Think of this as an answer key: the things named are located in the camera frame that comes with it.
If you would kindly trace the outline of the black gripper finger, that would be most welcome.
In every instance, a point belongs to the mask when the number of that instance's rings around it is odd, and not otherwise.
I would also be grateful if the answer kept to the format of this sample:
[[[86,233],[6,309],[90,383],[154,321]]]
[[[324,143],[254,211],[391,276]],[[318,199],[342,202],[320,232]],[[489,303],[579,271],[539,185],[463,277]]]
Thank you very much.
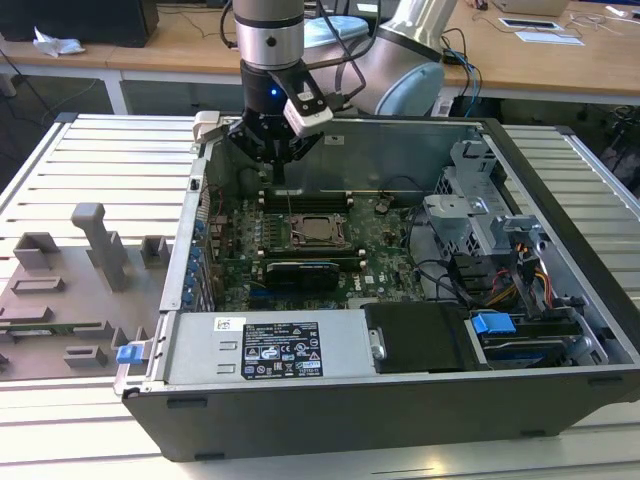
[[[241,119],[232,125],[228,139],[242,152],[235,160],[241,186],[271,186],[275,180],[278,139],[268,119]]]
[[[321,139],[321,134],[317,133],[308,137],[300,138],[293,136],[285,138],[279,142],[278,150],[278,184],[284,185],[286,182],[285,165],[294,161],[300,161]]]

